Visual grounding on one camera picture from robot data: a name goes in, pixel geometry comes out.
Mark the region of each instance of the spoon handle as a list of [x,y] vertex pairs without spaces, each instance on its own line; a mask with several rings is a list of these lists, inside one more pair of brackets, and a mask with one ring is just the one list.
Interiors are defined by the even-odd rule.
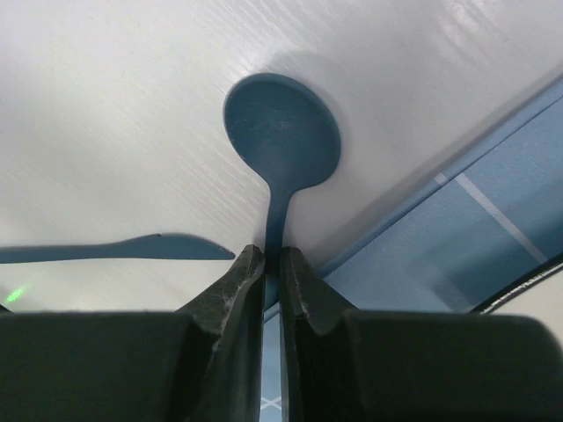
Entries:
[[266,245],[266,298],[264,309],[278,301],[278,278],[280,273],[280,252],[283,245],[283,230],[288,214],[291,195],[276,194],[271,196],[267,212]]

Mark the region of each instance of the white surface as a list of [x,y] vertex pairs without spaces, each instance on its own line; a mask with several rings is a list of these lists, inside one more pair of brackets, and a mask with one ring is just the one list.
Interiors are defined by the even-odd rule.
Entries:
[[14,311],[177,309],[202,291],[202,282],[217,280],[230,261],[152,261],[86,259],[12,264],[2,269],[0,295],[21,292]]
[[[559,74],[561,16],[560,0],[3,0],[0,244],[158,232],[261,244],[267,186],[230,146],[222,110],[238,79],[269,70],[309,84],[343,134],[340,168],[294,198],[286,228],[322,264]],[[177,263],[199,290],[223,264]],[[55,288],[74,265],[16,273]],[[162,265],[103,271],[142,295]],[[12,267],[0,267],[5,290]],[[115,306],[133,306],[123,297]],[[21,301],[76,306],[62,289]]]
[[495,314],[524,315],[541,321],[563,346],[563,271],[508,301]]

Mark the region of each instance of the spoon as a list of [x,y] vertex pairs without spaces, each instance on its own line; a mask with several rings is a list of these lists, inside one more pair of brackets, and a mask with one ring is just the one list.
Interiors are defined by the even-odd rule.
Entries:
[[266,309],[277,302],[276,276],[289,201],[327,180],[340,159],[340,132],[317,95],[286,76],[249,76],[230,91],[224,107],[236,152],[270,188],[266,224]]
[[141,236],[112,244],[0,248],[0,264],[92,258],[233,259],[235,254],[207,239],[180,233]]

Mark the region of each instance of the spoon bowl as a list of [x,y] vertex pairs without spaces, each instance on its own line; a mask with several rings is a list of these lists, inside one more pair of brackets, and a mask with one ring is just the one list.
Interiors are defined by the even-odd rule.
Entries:
[[[313,91],[275,74],[249,76],[235,85],[225,101],[224,123],[236,152],[270,188],[265,256],[267,274],[276,274],[289,201],[336,170],[338,126]],[[267,307],[276,300],[269,282]]]

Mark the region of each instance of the blue plastic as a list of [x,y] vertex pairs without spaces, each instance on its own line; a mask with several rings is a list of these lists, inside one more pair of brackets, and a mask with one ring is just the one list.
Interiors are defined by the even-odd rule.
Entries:
[[266,308],[277,302],[275,275],[289,201],[336,170],[340,132],[333,115],[309,88],[286,76],[258,74],[239,82],[224,107],[237,153],[270,187],[266,226]]
[[0,248],[0,264],[92,258],[233,259],[235,254],[209,240],[183,234],[148,235],[113,244]]

